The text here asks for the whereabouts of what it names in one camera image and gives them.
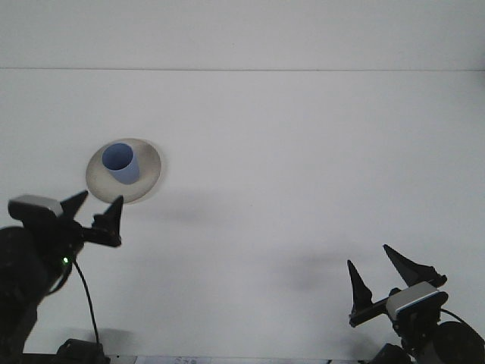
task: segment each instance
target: white surface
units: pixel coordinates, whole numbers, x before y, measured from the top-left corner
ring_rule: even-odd
[[[107,353],[372,357],[346,260],[376,300],[404,284],[382,249],[449,276],[447,308],[485,334],[485,73],[0,71],[0,224],[8,199],[86,188],[92,154],[151,140],[167,176],[124,209],[119,249],[80,265]],[[88,198],[90,224],[106,204]],[[92,338],[76,275],[26,351]]]
[[[483,0],[0,0],[0,67],[483,70]]]

